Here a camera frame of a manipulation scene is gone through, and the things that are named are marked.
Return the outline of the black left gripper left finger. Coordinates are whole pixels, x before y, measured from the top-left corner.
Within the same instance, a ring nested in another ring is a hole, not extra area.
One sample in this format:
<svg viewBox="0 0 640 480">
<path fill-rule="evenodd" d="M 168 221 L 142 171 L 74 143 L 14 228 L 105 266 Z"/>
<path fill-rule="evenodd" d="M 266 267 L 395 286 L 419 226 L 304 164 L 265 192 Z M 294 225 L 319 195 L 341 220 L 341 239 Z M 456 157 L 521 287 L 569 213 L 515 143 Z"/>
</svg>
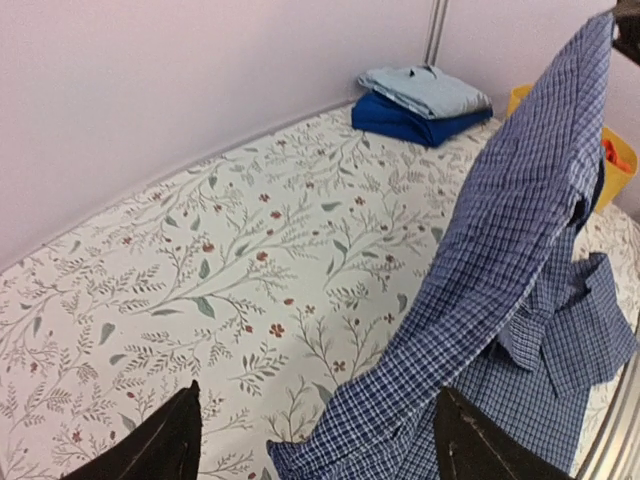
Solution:
<svg viewBox="0 0 640 480">
<path fill-rule="evenodd" d="M 177 391 L 117 445 L 65 480 L 196 480 L 202 417 L 197 381 Z"/>
</svg>

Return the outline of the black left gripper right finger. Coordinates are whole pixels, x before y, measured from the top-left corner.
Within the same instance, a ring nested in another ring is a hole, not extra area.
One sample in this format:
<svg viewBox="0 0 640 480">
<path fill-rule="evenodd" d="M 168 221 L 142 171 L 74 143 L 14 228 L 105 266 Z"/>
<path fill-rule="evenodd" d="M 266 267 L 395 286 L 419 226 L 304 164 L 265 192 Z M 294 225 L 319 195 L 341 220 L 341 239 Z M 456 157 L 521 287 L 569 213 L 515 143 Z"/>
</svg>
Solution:
<svg viewBox="0 0 640 480">
<path fill-rule="evenodd" d="M 433 431 L 444 480 L 570 477 L 512 439 L 454 388 L 445 387 L 437 396 Z"/>
</svg>

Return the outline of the blue checkered button shirt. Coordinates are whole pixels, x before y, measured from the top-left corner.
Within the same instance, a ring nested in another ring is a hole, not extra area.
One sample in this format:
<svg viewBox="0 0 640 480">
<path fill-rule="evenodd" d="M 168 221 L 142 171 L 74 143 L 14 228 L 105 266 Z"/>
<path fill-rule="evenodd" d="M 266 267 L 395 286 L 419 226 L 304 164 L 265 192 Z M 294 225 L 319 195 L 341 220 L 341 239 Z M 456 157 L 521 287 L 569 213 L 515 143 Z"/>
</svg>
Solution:
<svg viewBox="0 0 640 480">
<path fill-rule="evenodd" d="M 569 475 L 591 389 L 637 350 L 603 253 L 573 256 L 604 155 L 521 135 L 604 103 L 615 19 L 590 18 L 487 142 L 413 305 L 374 368 L 340 386 L 310 437 L 269 442 L 282 479 L 442 479 L 445 387 Z"/>
</svg>

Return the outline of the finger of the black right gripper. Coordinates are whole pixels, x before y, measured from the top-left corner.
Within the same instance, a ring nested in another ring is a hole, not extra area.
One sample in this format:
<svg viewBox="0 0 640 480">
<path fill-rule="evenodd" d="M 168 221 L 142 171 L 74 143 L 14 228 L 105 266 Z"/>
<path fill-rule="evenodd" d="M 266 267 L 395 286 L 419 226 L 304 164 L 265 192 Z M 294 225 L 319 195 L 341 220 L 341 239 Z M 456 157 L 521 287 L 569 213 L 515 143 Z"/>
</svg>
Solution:
<svg viewBox="0 0 640 480">
<path fill-rule="evenodd" d="M 617 36 L 612 46 L 633 63 L 639 63 L 639 2 L 637 0 L 620 0 L 612 8 L 617 26 Z"/>
</svg>

